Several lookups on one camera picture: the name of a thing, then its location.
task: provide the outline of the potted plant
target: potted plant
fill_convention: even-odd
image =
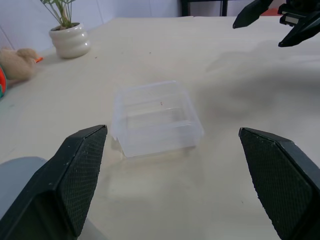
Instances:
[[[72,59],[89,52],[91,44],[84,25],[72,22],[72,3],[75,0],[40,1],[59,23],[49,32],[56,54],[64,59]]]

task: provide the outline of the white ceramic pot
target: white ceramic pot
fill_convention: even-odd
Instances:
[[[89,52],[91,44],[82,23],[65,30],[50,30],[49,35],[55,46],[56,54],[63,59],[73,59]]]

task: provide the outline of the clear plastic container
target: clear plastic container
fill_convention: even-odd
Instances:
[[[111,135],[126,157],[196,146],[203,127],[175,81],[128,88],[114,101]]]

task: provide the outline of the white table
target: white table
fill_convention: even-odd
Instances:
[[[44,52],[37,76],[0,102],[0,162],[49,159],[68,135],[111,126],[117,89],[177,80],[205,137],[197,148],[129,160],[109,135],[91,227],[108,240],[278,240],[238,130],[290,138],[320,165],[319,38],[279,48],[291,30],[279,17],[237,30],[233,21],[119,18],[90,32],[83,57]]]

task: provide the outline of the textured gripper pad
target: textured gripper pad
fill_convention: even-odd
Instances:
[[[275,142],[249,132],[240,138],[258,197],[279,237],[288,240],[311,204],[312,188]]]
[[[97,186],[106,131],[102,128],[83,141],[59,185],[68,225],[76,237],[81,234]]]

